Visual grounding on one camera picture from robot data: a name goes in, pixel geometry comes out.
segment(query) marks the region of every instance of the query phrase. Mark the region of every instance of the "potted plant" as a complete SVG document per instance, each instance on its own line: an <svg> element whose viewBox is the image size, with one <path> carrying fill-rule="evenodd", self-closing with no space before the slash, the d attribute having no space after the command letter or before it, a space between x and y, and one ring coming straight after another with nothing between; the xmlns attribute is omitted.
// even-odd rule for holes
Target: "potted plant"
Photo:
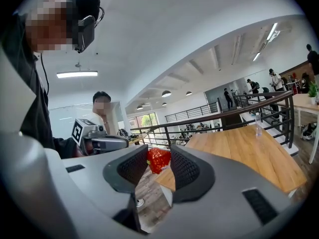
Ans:
<svg viewBox="0 0 319 239"><path fill-rule="evenodd" d="M311 104L313 104L313 105L316 104L317 93L318 93L318 86L317 86L317 84L316 84L316 83L313 83L313 82L310 82L308 95L309 95L309 97L310 97Z"/></svg>

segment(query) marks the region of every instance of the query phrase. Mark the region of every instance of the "water bottle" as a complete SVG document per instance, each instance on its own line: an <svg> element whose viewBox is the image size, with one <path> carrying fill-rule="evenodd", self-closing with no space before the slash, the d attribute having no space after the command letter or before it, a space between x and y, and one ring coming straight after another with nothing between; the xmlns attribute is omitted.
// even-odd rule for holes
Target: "water bottle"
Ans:
<svg viewBox="0 0 319 239"><path fill-rule="evenodd" d="M261 127L261 118L260 118L260 114L256 113L256 135L260 136L262 131L261 131L262 127Z"/></svg>

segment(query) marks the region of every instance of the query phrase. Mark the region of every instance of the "red plastic bag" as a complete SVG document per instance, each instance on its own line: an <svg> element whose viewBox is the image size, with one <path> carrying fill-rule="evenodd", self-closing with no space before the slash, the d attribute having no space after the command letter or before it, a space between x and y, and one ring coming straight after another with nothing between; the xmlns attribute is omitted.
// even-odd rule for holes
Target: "red plastic bag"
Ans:
<svg viewBox="0 0 319 239"><path fill-rule="evenodd" d="M148 164L152 173L160 174L163 168L169 164L170 151L153 148L148 151Z"/></svg>

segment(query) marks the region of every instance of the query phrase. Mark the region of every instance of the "man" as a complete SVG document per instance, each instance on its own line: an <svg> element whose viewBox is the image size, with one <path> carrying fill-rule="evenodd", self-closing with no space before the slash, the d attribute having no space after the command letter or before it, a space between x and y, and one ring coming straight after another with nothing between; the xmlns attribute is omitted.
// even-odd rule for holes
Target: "man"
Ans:
<svg viewBox="0 0 319 239"><path fill-rule="evenodd" d="M99 91L93 96L92 113L85 118L97 125L104 125L104 130L110 134L110 126L107 120L106 111L111 102L111 97L104 91Z"/></svg>
<svg viewBox="0 0 319 239"><path fill-rule="evenodd" d="M231 100L227 89L224 89L224 95L225 95L225 98L227 100L228 109L230 109L230 107L233 107L233 101Z"/></svg>
<svg viewBox="0 0 319 239"><path fill-rule="evenodd" d="M271 83L270 85L275 88L275 91L284 91L283 82L281 76L273 69L269 69L269 75L271 76Z"/></svg>
<svg viewBox="0 0 319 239"><path fill-rule="evenodd" d="M248 79L247 83L249 83L250 86L251 86L251 89L249 90L249 92L253 92L253 94L258 94L259 93L259 91L257 89L258 85L256 84L256 82L253 82L250 79Z"/></svg>
<svg viewBox="0 0 319 239"><path fill-rule="evenodd" d="M315 75L315 81L317 85L319 84L319 61L318 54L312 49L310 44L307 44L307 50L309 51L307 59L309 62L310 68L313 70Z"/></svg>
<svg viewBox="0 0 319 239"><path fill-rule="evenodd" d="M72 138L53 138L48 96L35 68L34 52L55 50L78 36L78 20L91 15L98 19L100 0L44 0L30 13L12 16L4 32L2 47L26 85L35 93L20 131L37 139L44 148L55 149L61 158L82 156Z"/></svg>

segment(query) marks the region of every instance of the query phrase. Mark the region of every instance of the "backpack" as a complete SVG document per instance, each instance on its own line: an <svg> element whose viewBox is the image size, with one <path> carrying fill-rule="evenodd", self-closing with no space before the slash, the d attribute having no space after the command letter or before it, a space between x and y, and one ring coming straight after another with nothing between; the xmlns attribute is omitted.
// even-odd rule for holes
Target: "backpack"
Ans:
<svg viewBox="0 0 319 239"><path fill-rule="evenodd" d="M311 140L311 139L315 138L316 128L317 128L316 122L309 123L306 126L302 125L300 138L303 140Z"/></svg>

